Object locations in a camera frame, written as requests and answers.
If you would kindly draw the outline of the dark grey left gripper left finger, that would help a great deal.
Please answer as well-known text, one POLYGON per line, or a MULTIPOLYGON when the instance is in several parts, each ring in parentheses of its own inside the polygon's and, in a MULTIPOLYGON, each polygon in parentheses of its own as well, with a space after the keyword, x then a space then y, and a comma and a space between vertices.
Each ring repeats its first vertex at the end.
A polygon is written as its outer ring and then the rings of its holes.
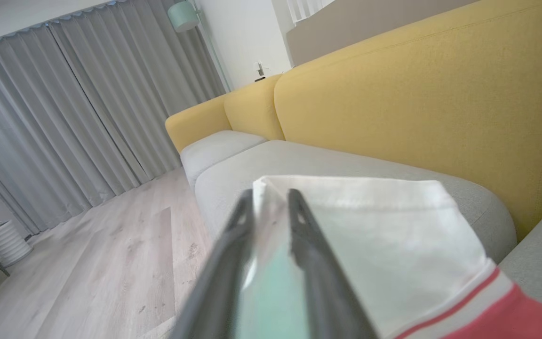
POLYGON ((255 229, 253 191, 243 191, 172 328, 172 339, 234 339, 239 294, 255 229))

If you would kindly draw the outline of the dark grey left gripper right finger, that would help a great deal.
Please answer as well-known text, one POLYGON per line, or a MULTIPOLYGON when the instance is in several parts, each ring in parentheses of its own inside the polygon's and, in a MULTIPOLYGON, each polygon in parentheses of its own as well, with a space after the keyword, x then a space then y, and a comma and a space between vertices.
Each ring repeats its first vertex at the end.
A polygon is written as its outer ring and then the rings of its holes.
POLYGON ((303 194, 288 191, 291 250, 304 275, 312 339, 377 339, 351 284, 303 194))

